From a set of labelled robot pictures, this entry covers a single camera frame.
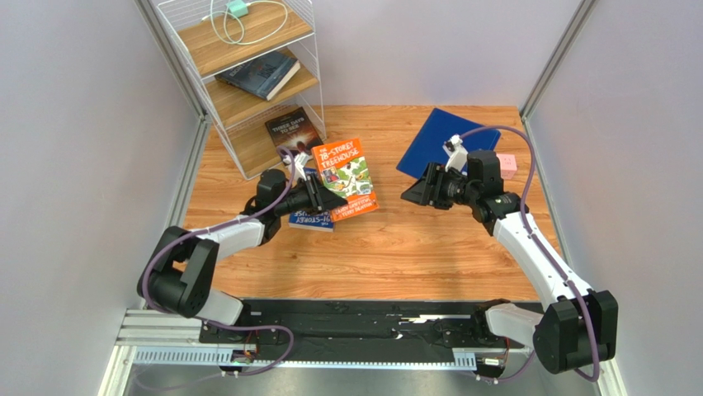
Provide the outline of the three days to see book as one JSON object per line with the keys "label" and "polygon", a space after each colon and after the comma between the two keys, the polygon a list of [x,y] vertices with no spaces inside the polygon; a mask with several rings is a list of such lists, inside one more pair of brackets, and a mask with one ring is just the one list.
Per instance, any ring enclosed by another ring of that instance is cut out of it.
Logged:
{"label": "three days to see book", "polygon": [[279,146],[288,148],[295,156],[300,152],[311,155],[314,147],[323,144],[317,128],[301,106],[266,121],[265,127],[281,160],[284,154],[277,150]]}

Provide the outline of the orange 78-storey treehouse book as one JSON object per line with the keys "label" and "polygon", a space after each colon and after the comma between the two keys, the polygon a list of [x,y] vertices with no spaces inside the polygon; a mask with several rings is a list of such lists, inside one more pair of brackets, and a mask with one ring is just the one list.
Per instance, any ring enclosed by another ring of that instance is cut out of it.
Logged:
{"label": "orange 78-storey treehouse book", "polygon": [[379,209],[370,169],[358,138],[319,145],[313,148],[312,154],[323,184],[347,199],[349,216],[346,219]]}

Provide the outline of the nineteen eighty-four book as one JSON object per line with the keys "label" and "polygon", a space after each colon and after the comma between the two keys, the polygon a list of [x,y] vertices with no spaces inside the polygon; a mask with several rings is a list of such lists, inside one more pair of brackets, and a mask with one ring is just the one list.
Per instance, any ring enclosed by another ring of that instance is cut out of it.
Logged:
{"label": "nineteen eighty-four book", "polygon": [[292,55],[272,51],[215,75],[215,79],[270,101],[301,69]]}

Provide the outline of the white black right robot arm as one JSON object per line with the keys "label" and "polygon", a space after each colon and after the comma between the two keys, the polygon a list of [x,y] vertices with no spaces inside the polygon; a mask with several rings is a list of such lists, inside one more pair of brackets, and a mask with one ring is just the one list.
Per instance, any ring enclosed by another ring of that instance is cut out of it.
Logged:
{"label": "white black right robot arm", "polygon": [[495,152],[467,153],[458,167],[429,163],[401,198],[438,210],[470,207],[535,289],[542,313],[491,300],[476,313],[479,337],[507,338],[530,348],[551,374],[573,370],[592,382],[599,378],[601,363],[616,353],[616,298],[594,290],[544,241],[525,202],[505,191]]}

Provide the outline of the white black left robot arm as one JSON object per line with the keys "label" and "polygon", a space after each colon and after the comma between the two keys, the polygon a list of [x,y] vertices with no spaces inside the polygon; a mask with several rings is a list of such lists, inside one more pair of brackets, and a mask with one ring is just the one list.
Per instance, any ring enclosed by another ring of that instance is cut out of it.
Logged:
{"label": "white black left robot arm", "polygon": [[213,286],[216,265],[225,258],[268,243],[286,215],[316,215],[347,204],[316,176],[287,177],[282,170],[265,171],[255,195],[234,219],[208,228],[163,231],[138,283],[147,305],[183,318],[234,325],[244,303]]}

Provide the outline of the blue 91-storey treehouse book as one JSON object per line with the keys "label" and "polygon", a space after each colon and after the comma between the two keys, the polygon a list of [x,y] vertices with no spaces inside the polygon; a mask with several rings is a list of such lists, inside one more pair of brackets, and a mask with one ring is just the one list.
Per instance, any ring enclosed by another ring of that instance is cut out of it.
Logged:
{"label": "blue 91-storey treehouse book", "polygon": [[[304,180],[305,178],[317,178],[319,180],[317,171],[311,167],[305,167],[305,177],[299,178],[298,180]],[[290,207],[290,194],[286,199]],[[331,221],[330,218],[327,217],[327,215],[325,215],[323,212],[319,214],[310,214],[303,210],[291,212],[289,214],[288,223],[291,228],[297,229],[307,229],[324,232],[332,232],[334,230],[333,221]]]}

